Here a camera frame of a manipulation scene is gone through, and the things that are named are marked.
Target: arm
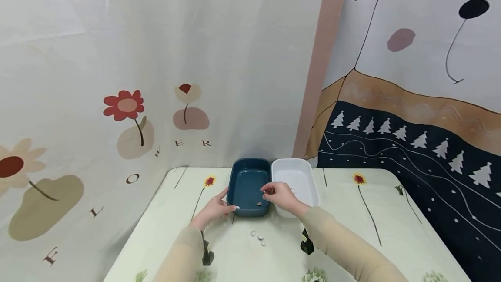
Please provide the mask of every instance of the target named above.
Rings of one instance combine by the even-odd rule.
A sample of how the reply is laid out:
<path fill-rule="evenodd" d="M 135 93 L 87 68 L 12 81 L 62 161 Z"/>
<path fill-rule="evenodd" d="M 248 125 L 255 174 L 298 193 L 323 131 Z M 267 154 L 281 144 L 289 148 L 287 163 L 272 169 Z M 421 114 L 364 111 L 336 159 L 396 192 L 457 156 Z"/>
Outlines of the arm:
<path fill-rule="evenodd" d="M 202 232 L 213 220 L 237 209 L 222 200 L 228 188 L 214 196 L 205 207 L 181 230 L 170 252 L 158 269 L 154 282 L 193 282 L 204 256 Z"/>
<path fill-rule="evenodd" d="M 193 282 L 204 255 L 200 229 L 187 226 L 181 230 L 170 252 L 155 275 L 154 282 Z"/>
<path fill-rule="evenodd" d="M 325 210 L 319 207 L 307 207 L 303 208 L 303 213 L 297 217 L 306 227 L 314 246 L 349 272 L 358 282 L 407 281 L 390 260 L 360 236 L 337 222 Z"/>

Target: backdrop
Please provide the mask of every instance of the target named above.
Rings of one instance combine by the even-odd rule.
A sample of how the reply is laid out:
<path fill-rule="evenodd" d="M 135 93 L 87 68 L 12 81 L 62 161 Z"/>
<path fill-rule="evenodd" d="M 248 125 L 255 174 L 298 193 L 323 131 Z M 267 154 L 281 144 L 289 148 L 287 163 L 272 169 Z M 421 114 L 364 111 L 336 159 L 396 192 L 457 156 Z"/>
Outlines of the backdrop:
<path fill-rule="evenodd" d="M 304 154 L 321 3 L 0 1 L 2 279 L 102 281 L 170 168 Z"/>
<path fill-rule="evenodd" d="M 395 174 L 472 281 L 499 276 L 499 4 L 345 0 L 307 148 Z"/>

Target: bear nose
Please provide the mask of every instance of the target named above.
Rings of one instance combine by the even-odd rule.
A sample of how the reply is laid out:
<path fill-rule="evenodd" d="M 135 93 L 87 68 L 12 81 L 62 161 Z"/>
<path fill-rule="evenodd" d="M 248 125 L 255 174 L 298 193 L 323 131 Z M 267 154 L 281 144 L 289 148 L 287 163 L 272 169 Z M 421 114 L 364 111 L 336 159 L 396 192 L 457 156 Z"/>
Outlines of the bear nose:
<path fill-rule="evenodd" d="M 481 16 L 489 9 L 489 3 L 485 0 L 469 0 L 459 8 L 459 16 L 464 19 L 473 19 Z"/>

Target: pink cheek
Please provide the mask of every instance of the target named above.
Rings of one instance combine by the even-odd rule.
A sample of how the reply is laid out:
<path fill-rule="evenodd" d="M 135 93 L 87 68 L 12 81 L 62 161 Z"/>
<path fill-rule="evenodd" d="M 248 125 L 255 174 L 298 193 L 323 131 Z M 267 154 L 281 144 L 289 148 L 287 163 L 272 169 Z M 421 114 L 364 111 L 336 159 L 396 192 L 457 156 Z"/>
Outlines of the pink cheek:
<path fill-rule="evenodd" d="M 398 52 L 405 49 L 412 44 L 416 33 L 410 28 L 398 29 L 393 35 L 388 39 L 386 43 L 388 50 L 392 52 Z"/>

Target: floral tablecloth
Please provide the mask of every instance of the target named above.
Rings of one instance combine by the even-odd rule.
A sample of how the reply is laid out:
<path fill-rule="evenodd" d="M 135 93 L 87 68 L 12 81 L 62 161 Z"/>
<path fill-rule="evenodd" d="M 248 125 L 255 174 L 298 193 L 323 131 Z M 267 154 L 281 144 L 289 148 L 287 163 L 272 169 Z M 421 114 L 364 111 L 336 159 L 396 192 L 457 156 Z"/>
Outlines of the floral tablecloth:
<path fill-rule="evenodd" d="M 230 173 L 231 168 L 171 170 L 105 282 L 152 281 L 180 230 L 228 186 Z M 385 254 L 410 282 L 470 281 L 392 173 L 314 169 L 314 178 L 320 206 Z M 210 265 L 200 260 L 197 281 L 354 281 L 323 253 L 307 255 L 303 230 L 299 220 L 282 218 L 274 208 L 263 218 L 222 218 L 205 230 L 206 255 L 212 255 Z"/>

